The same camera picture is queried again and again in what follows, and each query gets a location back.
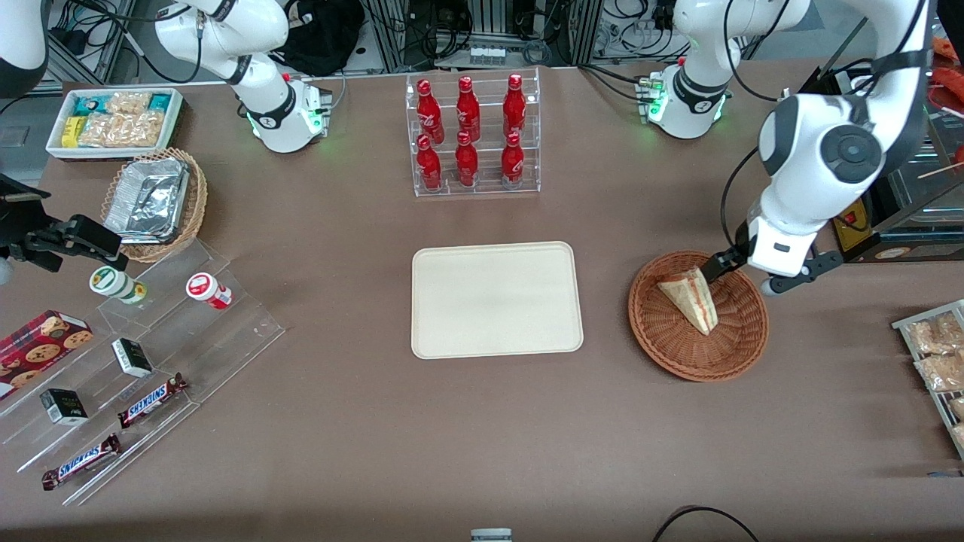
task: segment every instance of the red bottle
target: red bottle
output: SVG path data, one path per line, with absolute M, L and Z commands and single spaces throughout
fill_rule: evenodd
M 502 150 L 502 186 L 506 190 L 515 190 L 522 185 L 522 161 L 525 155 L 519 147 L 519 132 L 512 132 L 505 137 L 505 149 Z
M 509 75 L 509 92 L 502 102 L 502 130 L 505 135 L 516 131 L 522 133 L 525 128 L 525 96 L 522 94 L 522 76 L 513 73 Z
M 465 130 L 459 132 L 459 147 L 455 149 L 455 163 L 459 168 L 459 182 L 466 188 L 475 186 L 479 174 L 479 153 Z
M 482 118 L 479 114 L 479 98 L 472 91 L 472 78 L 459 78 L 459 101 L 455 104 L 459 114 L 459 129 L 469 133 L 473 142 L 482 137 Z
M 418 144 L 415 162 L 418 163 L 418 174 L 425 190 L 438 192 L 442 190 L 442 162 L 439 161 L 439 155 L 432 149 L 432 142 L 427 135 L 418 134 L 415 141 Z
M 432 84 L 427 79 L 421 79 L 415 86 L 418 88 L 418 123 L 421 124 L 422 133 L 432 138 L 433 144 L 441 145 L 445 141 L 442 108 L 432 96 Z

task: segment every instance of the sandwich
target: sandwich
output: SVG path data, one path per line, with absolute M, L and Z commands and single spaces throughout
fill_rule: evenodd
M 707 279 L 699 268 L 664 277 L 658 286 L 700 333 L 709 335 L 716 327 L 719 322 L 716 306 Z

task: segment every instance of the small bottle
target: small bottle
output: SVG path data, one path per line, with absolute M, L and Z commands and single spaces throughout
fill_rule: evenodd
M 502 150 L 502 187 L 515 190 L 522 186 L 522 161 L 525 155 L 519 147 L 519 132 L 512 132 L 505 138 Z
M 455 104 L 459 115 L 459 129 L 469 133 L 473 142 L 482 137 L 482 118 L 479 113 L 479 98 L 472 91 L 472 78 L 459 78 L 459 101 Z
M 222 285 L 210 273 L 195 273 L 184 286 L 188 297 L 203 301 L 218 311 L 228 308 L 234 299 L 231 289 Z
M 466 188 L 474 188 L 479 178 L 479 153 L 472 138 L 465 130 L 459 132 L 459 147 L 455 149 L 455 163 L 459 168 L 459 182 Z
M 432 84 L 427 79 L 421 79 L 415 86 L 418 88 L 418 123 L 421 124 L 422 133 L 432 138 L 434 145 L 441 145 L 445 141 L 442 108 L 432 96 Z
M 418 163 L 418 174 L 421 176 L 425 190 L 438 192 L 442 190 L 442 162 L 439 155 L 432 149 L 432 142 L 425 134 L 418 134 L 415 140 L 418 144 L 418 154 L 415 155 L 415 162 Z
M 508 137 L 512 132 L 522 133 L 525 128 L 525 96 L 522 94 L 522 76 L 509 75 L 509 92 L 502 102 L 502 131 Z

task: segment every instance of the table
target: table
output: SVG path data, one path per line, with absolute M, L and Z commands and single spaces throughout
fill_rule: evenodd
M 816 64 L 741 74 L 773 95 Z M 16 529 L 0 538 L 423 541 L 505 526 L 520 542 L 635 541 L 702 503 L 762 540 L 960 540 L 964 480 L 925 477 L 960 463 L 889 327 L 964 297 L 959 264 L 841 268 L 768 301 L 748 373 L 681 381 L 632 337 L 629 283 L 660 254 L 724 247 L 720 191 L 767 106 L 735 86 L 707 136 L 678 141 L 575 69 L 542 77 L 543 192 L 460 202 L 412 194 L 404 77 L 350 80 L 331 136 L 291 155 L 252 137 L 230 88 L 183 87 L 178 145 L 210 184 L 201 238 L 289 331 L 83 506 L 54 505 L 0 456 L 0 528 Z M 51 159 L 48 212 L 97 216 L 117 167 Z M 766 183 L 751 162 L 732 221 Z M 581 349 L 412 354 L 417 250 L 549 240 L 575 250 Z M 0 330 L 92 310 L 95 267 L 17 265 Z M 714 529 L 736 533 L 689 518 L 670 534 Z

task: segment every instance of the clear acrylic rack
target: clear acrylic rack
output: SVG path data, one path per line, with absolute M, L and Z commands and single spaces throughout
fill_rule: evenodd
M 505 134 L 502 131 L 502 101 L 508 91 L 509 75 L 522 76 L 522 93 L 525 95 L 525 128 L 520 141 L 525 159 L 522 162 L 522 185 L 515 190 L 502 186 L 502 150 L 505 148 Z M 472 87 L 479 99 L 482 118 L 482 137 L 475 142 L 479 155 L 478 182 L 467 188 L 458 180 L 455 165 L 455 149 L 458 147 L 456 136 L 459 133 L 455 104 L 459 99 L 459 77 L 472 78 Z M 415 138 L 421 133 L 418 124 L 418 92 L 415 83 L 428 79 L 432 83 L 432 94 L 442 108 L 442 127 L 445 140 L 435 146 L 442 162 L 442 190 L 429 192 L 418 174 L 415 155 L 418 147 Z M 478 71 L 431 72 L 409 75 L 405 81 L 405 114 L 409 129 L 409 154 L 412 156 L 412 179 L 415 195 L 418 197 L 471 196 L 476 194 L 519 194 L 539 192 L 542 188 L 540 168 L 540 147 L 542 145 L 542 123 L 540 103 L 539 70 L 529 69 L 481 69 Z
M 187 297 L 184 285 L 200 271 L 231 289 L 233 300 L 223 311 Z M 101 460 L 49 492 L 64 505 L 89 499 L 284 333 L 234 279 L 228 261 L 199 240 L 161 259 L 138 280 L 147 286 L 144 301 L 133 306 L 114 299 L 103 303 L 84 318 L 94 339 L 2 405 L 4 453 L 19 473 L 37 480 L 38 491 L 43 473 L 117 433 L 120 455 Z M 149 378 L 121 371 L 111 348 L 120 337 L 142 345 L 153 366 Z M 188 388 L 121 429 L 117 414 L 178 372 Z M 40 404 L 40 393 L 48 388 L 76 391 L 89 419 L 75 427 L 52 423 Z

